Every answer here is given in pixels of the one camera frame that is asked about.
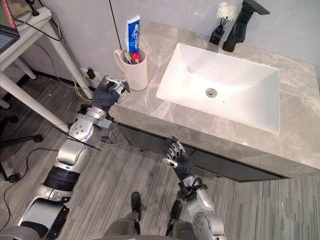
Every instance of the power outlet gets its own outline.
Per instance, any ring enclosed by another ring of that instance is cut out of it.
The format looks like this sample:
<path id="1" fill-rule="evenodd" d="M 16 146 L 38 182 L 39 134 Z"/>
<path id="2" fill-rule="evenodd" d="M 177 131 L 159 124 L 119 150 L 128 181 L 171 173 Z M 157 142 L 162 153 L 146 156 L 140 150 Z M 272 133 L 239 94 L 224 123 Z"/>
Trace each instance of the power outlet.
<path id="1" fill-rule="evenodd" d="M 85 80 L 87 81 L 91 81 L 92 83 L 92 87 L 96 88 L 99 83 L 101 82 L 101 78 L 100 78 L 100 75 L 98 72 L 94 71 L 94 74 L 95 74 L 95 78 L 94 79 L 90 79 L 88 76 L 87 76 L 87 71 L 88 71 L 88 68 L 80 68 L 80 72 L 82 74 L 83 77 L 85 77 Z"/>

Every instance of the white flower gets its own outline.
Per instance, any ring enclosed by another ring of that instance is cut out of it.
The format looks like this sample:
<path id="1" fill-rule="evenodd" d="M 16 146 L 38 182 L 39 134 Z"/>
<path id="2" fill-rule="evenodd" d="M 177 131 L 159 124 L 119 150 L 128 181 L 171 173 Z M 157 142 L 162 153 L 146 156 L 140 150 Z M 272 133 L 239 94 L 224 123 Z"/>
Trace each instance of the white flower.
<path id="1" fill-rule="evenodd" d="M 228 20 L 235 20 L 237 17 L 237 9 L 235 5 L 230 5 L 224 1 L 219 3 L 220 8 L 218 9 L 218 12 L 216 13 L 216 17 L 218 19 L 226 18 Z"/>

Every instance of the cabinet door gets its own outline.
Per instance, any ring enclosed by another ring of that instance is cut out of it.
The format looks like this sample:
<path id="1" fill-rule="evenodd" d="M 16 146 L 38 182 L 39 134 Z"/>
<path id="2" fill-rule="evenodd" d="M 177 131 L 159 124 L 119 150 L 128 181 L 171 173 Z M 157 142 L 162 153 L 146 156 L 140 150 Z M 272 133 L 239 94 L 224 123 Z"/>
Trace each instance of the cabinet door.
<path id="1" fill-rule="evenodd" d="M 166 138 L 163 136 L 155 135 L 153 133 L 126 126 L 121 123 L 119 123 L 119 129 L 125 135 L 126 139 L 131 145 L 140 149 L 163 155 L 163 150 L 168 148 L 168 145 L 166 144 Z M 188 154 L 191 154 L 195 149 L 185 146 L 185 150 L 188 152 Z"/>
<path id="2" fill-rule="evenodd" d="M 191 154 L 191 157 L 193 164 L 196 167 L 238 182 L 278 180 L 286 178 L 276 173 L 202 150 L 195 150 Z"/>

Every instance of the black glove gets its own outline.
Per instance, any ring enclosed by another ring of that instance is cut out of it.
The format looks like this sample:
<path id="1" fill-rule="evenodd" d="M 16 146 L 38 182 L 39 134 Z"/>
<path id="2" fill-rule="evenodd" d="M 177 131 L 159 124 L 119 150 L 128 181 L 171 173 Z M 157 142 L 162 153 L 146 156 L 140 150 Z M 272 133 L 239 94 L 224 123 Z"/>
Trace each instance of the black glove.
<path id="1" fill-rule="evenodd" d="M 172 139 L 168 138 L 166 142 L 169 147 L 164 150 L 164 156 L 177 162 L 176 168 L 173 169 L 179 180 L 183 181 L 187 177 L 194 176 L 196 168 L 179 140 L 173 136 Z"/>
<path id="2" fill-rule="evenodd" d="M 112 87 L 100 83 L 93 93 L 92 106 L 108 113 L 119 97 L 120 95 Z"/>

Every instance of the white desk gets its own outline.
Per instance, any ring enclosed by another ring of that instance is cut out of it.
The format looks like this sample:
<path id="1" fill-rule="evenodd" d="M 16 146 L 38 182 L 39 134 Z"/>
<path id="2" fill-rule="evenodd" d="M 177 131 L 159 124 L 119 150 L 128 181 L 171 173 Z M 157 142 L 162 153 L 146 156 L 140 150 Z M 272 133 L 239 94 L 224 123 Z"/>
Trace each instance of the white desk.
<path id="1" fill-rule="evenodd" d="M 41 7 L 37 10 L 40 14 L 38 16 L 33 16 L 28 23 L 35 26 L 36 28 L 42 30 L 46 34 L 58 39 L 59 37 L 55 33 L 54 29 L 49 23 L 49 20 L 52 17 L 51 12 L 46 7 Z M 38 30 L 26 25 L 22 24 L 17 27 L 20 38 L 16 41 L 12 46 L 7 48 L 4 52 L 0 54 L 0 87 L 4 88 L 10 94 L 15 96 L 21 102 L 26 104 L 29 108 L 36 111 L 38 114 L 46 118 L 48 121 L 58 126 L 65 132 L 68 132 L 68 126 L 63 121 L 61 121 L 58 117 L 56 117 L 53 113 L 43 107 L 40 103 L 38 103 L 35 99 L 33 99 L 30 95 L 28 95 L 25 91 L 23 91 L 20 87 L 18 87 L 13 81 L 11 81 L 3 71 L 12 63 L 15 62 L 31 79 L 35 79 L 35 74 L 28 68 L 28 66 L 19 59 L 19 56 L 28 49 L 35 41 L 37 41 L 43 33 Z M 92 99 L 92 92 L 89 90 L 88 85 L 84 81 L 83 76 L 79 72 L 78 68 L 70 58 L 66 49 L 62 45 L 60 41 L 56 41 L 50 37 L 48 37 L 51 42 L 53 48 L 61 57 L 62 61 L 69 69 L 74 79 L 83 89 L 85 95 Z M 0 105 L 3 107 L 9 107 L 7 102 L 1 100 Z"/>

